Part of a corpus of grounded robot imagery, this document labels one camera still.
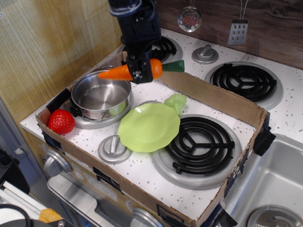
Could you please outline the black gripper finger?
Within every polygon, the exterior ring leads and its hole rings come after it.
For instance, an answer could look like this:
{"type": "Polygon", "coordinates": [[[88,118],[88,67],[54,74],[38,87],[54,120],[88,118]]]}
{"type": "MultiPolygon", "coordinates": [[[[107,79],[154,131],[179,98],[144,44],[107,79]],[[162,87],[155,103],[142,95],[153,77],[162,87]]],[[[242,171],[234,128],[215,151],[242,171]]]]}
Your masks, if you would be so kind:
{"type": "Polygon", "coordinates": [[[153,81],[150,58],[142,58],[133,62],[132,77],[135,84],[153,81]]]}
{"type": "Polygon", "coordinates": [[[129,73],[131,76],[136,76],[137,75],[137,61],[136,57],[134,55],[129,55],[126,58],[126,64],[129,70],[129,73]]]}

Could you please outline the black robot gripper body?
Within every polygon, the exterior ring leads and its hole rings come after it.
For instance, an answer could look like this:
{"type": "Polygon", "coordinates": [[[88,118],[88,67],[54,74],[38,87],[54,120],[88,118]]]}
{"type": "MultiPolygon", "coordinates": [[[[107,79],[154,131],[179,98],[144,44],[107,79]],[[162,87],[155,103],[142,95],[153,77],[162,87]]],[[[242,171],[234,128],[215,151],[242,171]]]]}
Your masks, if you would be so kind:
{"type": "Polygon", "coordinates": [[[148,58],[151,46],[161,39],[156,1],[110,0],[109,12],[117,17],[130,59],[148,58]]]}

